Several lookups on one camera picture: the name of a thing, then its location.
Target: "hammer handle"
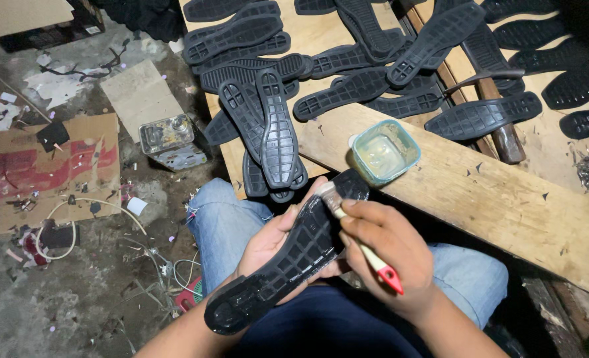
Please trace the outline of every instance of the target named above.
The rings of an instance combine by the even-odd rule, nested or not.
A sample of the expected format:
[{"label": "hammer handle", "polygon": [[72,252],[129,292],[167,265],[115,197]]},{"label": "hammer handle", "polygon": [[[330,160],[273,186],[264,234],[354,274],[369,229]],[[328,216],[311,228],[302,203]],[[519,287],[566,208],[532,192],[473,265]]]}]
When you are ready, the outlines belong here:
[{"label": "hammer handle", "polygon": [[[478,82],[478,90],[482,99],[500,98],[496,85],[491,78],[483,78]],[[502,126],[491,133],[491,138],[496,145],[500,161],[507,164],[518,164],[527,158],[522,144],[515,133],[513,123]]]}]

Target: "forearm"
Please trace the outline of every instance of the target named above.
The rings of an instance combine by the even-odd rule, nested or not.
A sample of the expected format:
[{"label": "forearm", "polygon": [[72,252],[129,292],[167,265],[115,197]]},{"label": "forearm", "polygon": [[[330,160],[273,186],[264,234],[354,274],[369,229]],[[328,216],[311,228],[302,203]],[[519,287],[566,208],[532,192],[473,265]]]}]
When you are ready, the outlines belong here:
[{"label": "forearm", "polygon": [[[229,281],[230,277],[217,289]],[[245,330],[233,336],[222,336],[210,330],[204,322],[206,303],[211,295],[212,292],[199,305],[164,328],[136,354],[136,357],[216,357],[234,346],[242,338]]]},{"label": "forearm", "polygon": [[507,357],[440,289],[437,292],[426,317],[413,322],[436,358]]}]

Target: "paintbrush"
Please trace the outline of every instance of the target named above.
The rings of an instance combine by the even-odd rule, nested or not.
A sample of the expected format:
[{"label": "paintbrush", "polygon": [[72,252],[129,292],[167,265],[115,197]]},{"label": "paintbrush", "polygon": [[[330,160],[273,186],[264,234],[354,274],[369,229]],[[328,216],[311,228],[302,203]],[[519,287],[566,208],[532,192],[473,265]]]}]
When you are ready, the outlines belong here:
[{"label": "paintbrush", "polygon": [[[326,203],[326,206],[328,206],[330,211],[332,211],[332,215],[336,218],[341,219],[348,216],[341,208],[343,198],[341,198],[341,195],[337,192],[337,186],[333,182],[323,184],[314,193],[321,197],[321,200]],[[378,273],[383,281],[399,294],[403,294],[403,286],[401,285],[401,280],[398,278],[396,270],[385,261],[381,260],[380,257],[375,254],[368,245],[361,242],[361,240],[354,238],[354,241],[359,245],[361,251],[363,251],[363,256],[365,256],[365,259],[370,263],[374,271]]]}]

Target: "workbench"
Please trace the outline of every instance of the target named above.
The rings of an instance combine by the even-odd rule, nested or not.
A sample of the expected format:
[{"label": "workbench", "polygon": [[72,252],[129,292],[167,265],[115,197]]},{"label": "workbench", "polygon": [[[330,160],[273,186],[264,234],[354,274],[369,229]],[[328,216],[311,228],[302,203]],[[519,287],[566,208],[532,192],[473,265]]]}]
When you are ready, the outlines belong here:
[{"label": "workbench", "polygon": [[[293,0],[277,2],[283,30],[292,38],[289,53],[315,55],[338,45],[354,44],[336,12],[299,16]],[[382,29],[400,27],[389,4],[372,6]],[[429,19],[432,9],[433,0],[429,0],[408,12],[417,30]],[[506,21],[550,16],[519,15]],[[187,22],[186,27],[191,31],[225,20]],[[490,27],[493,29],[503,22]],[[545,48],[559,44],[562,39]],[[514,51],[504,50],[504,53],[508,59]],[[459,46],[451,51],[438,73],[447,86],[475,74]],[[557,74],[525,77],[526,90],[540,97],[542,89]],[[329,88],[333,78],[300,82],[299,94],[288,101],[290,109],[302,96]],[[221,110],[218,97],[207,93],[206,98],[214,116]],[[473,87],[466,87],[452,98],[460,103],[476,100],[477,94]],[[544,101],[543,105],[540,116],[516,125],[528,156],[518,166],[506,165],[425,131],[423,124],[440,110],[402,119],[403,127],[418,143],[423,156],[415,167],[381,191],[589,291],[589,193],[580,186],[573,167],[573,154],[579,160],[578,150],[589,153],[589,139],[572,141],[561,133],[557,124],[563,115],[589,108],[589,103],[566,111],[549,110]],[[309,176],[322,175],[326,168],[346,170],[348,138],[385,119],[389,117],[356,103],[330,110],[305,124],[293,116],[299,154]],[[245,197],[243,143],[237,138],[221,145],[221,151],[231,181],[239,183],[233,187],[242,199]]]}]

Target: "hand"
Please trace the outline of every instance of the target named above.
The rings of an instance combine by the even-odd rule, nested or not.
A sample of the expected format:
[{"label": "hand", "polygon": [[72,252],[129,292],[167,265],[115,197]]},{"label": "hand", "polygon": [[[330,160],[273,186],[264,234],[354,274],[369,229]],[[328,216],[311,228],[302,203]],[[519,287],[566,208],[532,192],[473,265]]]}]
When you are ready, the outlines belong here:
[{"label": "hand", "polygon": [[[420,323],[429,314],[438,293],[432,280],[433,257],[425,240],[392,207],[346,199],[342,208],[348,216],[341,219],[343,231],[339,236],[346,245],[347,263],[374,296],[404,319],[415,325]],[[359,238],[398,272],[404,295],[378,277],[354,238]]]},{"label": "hand", "polygon": [[[305,204],[305,202],[314,194],[319,186],[327,182],[328,179],[325,176],[318,177],[299,205],[291,205],[283,215],[275,216],[268,224],[264,225],[259,232],[251,237],[250,241],[248,241],[248,245],[246,245],[246,249],[243,251],[243,256],[239,261],[239,265],[237,265],[235,272],[231,275],[232,279],[235,279],[240,275],[250,276],[279,251],[284,242],[286,242],[288,232],[292,229],[303,204]],[[303,282],[299,287],[279,301],[278,305],[286,303],[294,298],[308,287],[309,283],[316,281],[318,278],[332,277],[342,274],[343,272],[341,271],[340,266],[345,266],[345,261],[342,263],[339,260],[330,262],[329,265],[310,277],[306,282]]]}]

